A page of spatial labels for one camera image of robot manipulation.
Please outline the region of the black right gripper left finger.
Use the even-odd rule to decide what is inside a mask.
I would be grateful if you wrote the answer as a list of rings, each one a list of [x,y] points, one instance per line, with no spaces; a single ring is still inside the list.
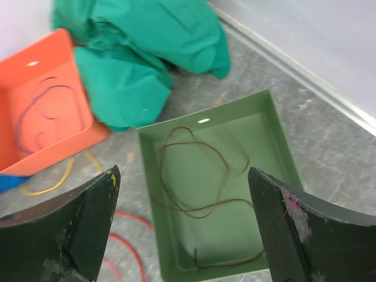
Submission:
[[[1,217],[1,281],[96,281],[119,195],[117,166]]]

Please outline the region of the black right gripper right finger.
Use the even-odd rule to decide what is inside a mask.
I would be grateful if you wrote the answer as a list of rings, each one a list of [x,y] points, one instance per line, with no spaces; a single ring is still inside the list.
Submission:
[[[248,183],[273,281],[375,281],[375,216],[255,167]]]

